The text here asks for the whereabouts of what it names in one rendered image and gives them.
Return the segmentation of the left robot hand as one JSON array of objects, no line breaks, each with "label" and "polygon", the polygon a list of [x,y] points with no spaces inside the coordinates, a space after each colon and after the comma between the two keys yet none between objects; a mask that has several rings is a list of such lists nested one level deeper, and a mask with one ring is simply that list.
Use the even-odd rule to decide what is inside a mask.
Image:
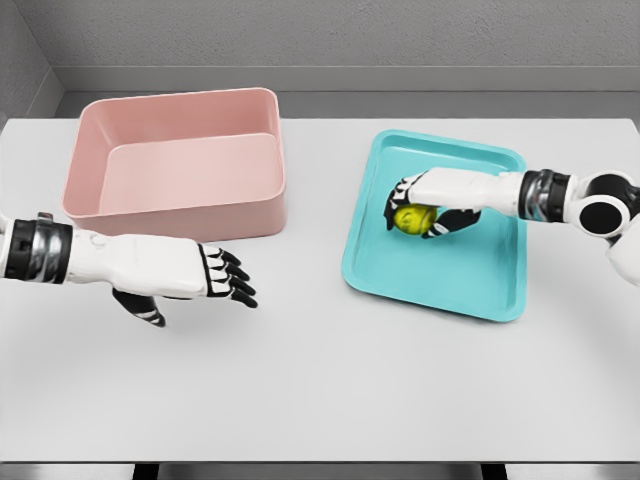
[{"label": "left robot hand", "polygon": [[256,291],[241,261],[216,246],[189,239],[144,237],[109,279],[112,296],[133,316],[159,328],[166,324],[156,299],[228,299],[255,308]]}]

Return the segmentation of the pink basket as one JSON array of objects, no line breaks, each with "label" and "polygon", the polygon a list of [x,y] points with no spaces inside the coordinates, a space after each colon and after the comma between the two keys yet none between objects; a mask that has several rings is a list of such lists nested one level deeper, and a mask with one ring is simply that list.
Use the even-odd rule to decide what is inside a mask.
[{"label": "pink basket", "polygon": [[61,206],[78,227],[219,241],[286,224],[279,104],[266,88],[95,101]]}]

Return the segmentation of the blue tray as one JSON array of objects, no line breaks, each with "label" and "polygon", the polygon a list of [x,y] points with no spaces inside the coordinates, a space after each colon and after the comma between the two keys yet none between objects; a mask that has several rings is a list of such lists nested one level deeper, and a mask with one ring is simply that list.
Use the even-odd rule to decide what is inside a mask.
[{"label": "blue tray", "polygon": [[519,317],[526,304],[526,224],[493,210],[474,226],[426,240],[383,217],[395,184],[433,167],[497,175],[525,169],[514,151],[401,130],[373,140],[342,260],[353,288],[382,297],[497,322]]}]

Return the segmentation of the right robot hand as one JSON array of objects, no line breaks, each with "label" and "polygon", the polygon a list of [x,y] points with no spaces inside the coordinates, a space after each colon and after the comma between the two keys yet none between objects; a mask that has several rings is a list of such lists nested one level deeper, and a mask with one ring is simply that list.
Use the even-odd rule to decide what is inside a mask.
[{"label": "right robot hand", "polygon": [[478,172],[456,169],[434,168],[404,177],[398,181],[385,203],[384,218],[388,231],[395,227],[395,216],[407,205],[422,205],[432,208],[444,207],[430,227],[421,233],[424,239],[435,238],[461,231],[476,224],[483,206],[481,194],[471,197],[472,183],[482,175]]}]

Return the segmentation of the yellow-green tennis ball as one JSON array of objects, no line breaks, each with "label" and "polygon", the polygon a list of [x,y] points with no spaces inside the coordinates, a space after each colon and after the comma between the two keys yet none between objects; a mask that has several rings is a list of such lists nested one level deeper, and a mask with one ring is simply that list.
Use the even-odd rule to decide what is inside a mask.
[{"label": "yellow-green tennis ball", "polygon": [[426,234],[437,219],[435,207],[410,204],[400,206],[393,217],[394,226],[408,235]]}]

